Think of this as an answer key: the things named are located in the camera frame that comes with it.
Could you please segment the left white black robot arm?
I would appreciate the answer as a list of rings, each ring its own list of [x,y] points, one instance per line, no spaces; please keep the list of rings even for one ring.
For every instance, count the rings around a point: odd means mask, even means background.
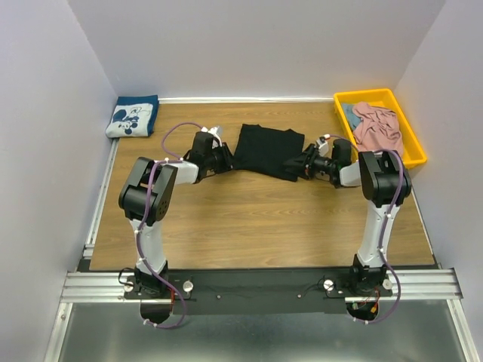
[[[162,220],[170,206],[174,187],[196,184],[210,174],[232,169],[232,153],[226,143],[209,141],[193,146],[182,158],[152,160],[140,157],[118,197],[135,238],[137,261],[125,291],[158,298],[166,294],[168,261],[162,246]]]

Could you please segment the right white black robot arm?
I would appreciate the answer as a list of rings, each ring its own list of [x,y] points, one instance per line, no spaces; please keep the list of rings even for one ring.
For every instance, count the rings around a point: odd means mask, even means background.
[[[392,226],[411,193],[411,178],[394,150],[359,152],[355,161],[352,159],[355,146],[348,140],[335,140],[329,157],[325,155],[327,150],[328,142],[321,138],[283,165],[299,178],[327,176],[334,188],[361,187],[368,201],[368,214],[361,246],[344,282],[351,293],[367,295],[382,287],[386,279]]]

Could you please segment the black t-shirt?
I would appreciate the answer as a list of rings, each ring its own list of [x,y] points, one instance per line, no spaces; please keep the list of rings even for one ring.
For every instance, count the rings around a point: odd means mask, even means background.
[[[304,142],[305,136],[292,129],[243,124],[233,155],[233,168],[296,182],[297,176],[287,172],[284,163],[302,152]]]

